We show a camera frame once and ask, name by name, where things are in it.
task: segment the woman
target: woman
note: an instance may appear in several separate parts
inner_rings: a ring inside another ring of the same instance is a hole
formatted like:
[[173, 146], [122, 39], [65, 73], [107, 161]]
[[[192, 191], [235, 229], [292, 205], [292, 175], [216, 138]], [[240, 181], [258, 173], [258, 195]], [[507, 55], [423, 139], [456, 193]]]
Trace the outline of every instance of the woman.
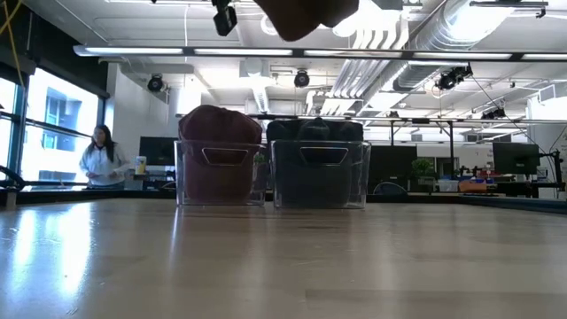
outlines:
[[122, 149], [113, 142], [108, 127], [98, 125], [80, 163], [81, 171], [89, 178], [90, 188], [123, 190], [124, 172], [129, 164]]

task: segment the dark hair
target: dark hair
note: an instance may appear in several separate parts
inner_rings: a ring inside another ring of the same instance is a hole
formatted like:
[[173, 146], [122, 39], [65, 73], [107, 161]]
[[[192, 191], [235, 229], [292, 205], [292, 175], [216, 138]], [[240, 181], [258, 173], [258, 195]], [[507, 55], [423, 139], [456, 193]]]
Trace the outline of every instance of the dark hair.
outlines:
[[[95, 129], [96, 128], [105, 132], [106, 156], [108, 156], [108, 159], [111, 162], [114, 162], [114, 145], [116, 143], [113, 142], [113, 138], [111, 137], [111, 134], [110, 134], [110, 129], [108, 129], [108, 127], [106, 125], [97, 125], [95, 127]], [[90, 145], [89, 145], [89, 147], [87, 147], [87, 154], [91, 154], [95, 150], [96, 145], [97, 145], [97, 142], [95, 142], [95, 138], [91, 137], [90, 138]]]

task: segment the white jacket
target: white jacket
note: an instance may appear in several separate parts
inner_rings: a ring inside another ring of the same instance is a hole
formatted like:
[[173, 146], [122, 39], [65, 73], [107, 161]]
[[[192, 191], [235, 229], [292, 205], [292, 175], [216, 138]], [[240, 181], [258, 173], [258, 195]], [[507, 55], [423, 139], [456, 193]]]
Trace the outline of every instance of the white jacket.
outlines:
[[[88, 154], [87, 150], [82, 154], [79, 164], [81, 171], [85, 175], [88, 173], [100, 175], [89, 179], [91, 185], [106, 186], [124, 182], [124, 172], [129, 169], [130, 162], [126, 159], [124, 151], [118, 144], [114, 145], [114, 162], [108, 159], [106, 147], [98, 149], [95, 146], [91, 154]], [[111, 178], [112, 172], [116, 172], [118, 176]]]

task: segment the red fabric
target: red fabric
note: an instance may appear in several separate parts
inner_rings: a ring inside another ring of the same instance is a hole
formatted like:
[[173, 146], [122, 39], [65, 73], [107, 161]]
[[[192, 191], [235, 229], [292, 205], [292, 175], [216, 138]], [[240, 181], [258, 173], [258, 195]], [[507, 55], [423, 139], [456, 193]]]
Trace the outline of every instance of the red fabric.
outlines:
[[[184, 141], [200, 141], [184, 146], [187, 196], [203, 203], [245, 202], [252, 188], [253, 159], [258, 147], [231, 144], [259, 144], [261, 133], [261, 126], [251, 118], [216, 106], [202, 105], [185, 115], [179, 121], [179, 137]], [[247, 155], [242, 160], [242, 152], [219, 154], [215, 148], [243, 149]], [[208, 149], [209, 158], [203, 149]]]

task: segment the window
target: window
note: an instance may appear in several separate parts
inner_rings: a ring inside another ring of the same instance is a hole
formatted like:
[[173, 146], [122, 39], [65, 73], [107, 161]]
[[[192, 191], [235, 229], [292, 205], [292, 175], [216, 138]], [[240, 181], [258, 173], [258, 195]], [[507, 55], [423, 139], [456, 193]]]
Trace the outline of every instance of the window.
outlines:
[[[8, 166], [8, 147], [10, 146], [10, 133], [12, 123], [8, 120], [0, 120], [0, 165]], [[6, 179], [6, 175], [0, 173], [0, 181]]]
[[[27, 103], [27, 117], [32, 120], [89, 135], [97, 125], [98, 97], [42, 69], [29, 78]], [[56, 135], [45, 140], [59, 143]]]
[[27, 181], [85, 183], [79, 161], [89, 143], [87, 137], [26, 126], [21, 176]]
[[0, 79], [0, 111], [13, 113], [14, 98], [16, 97], [16, 84]]

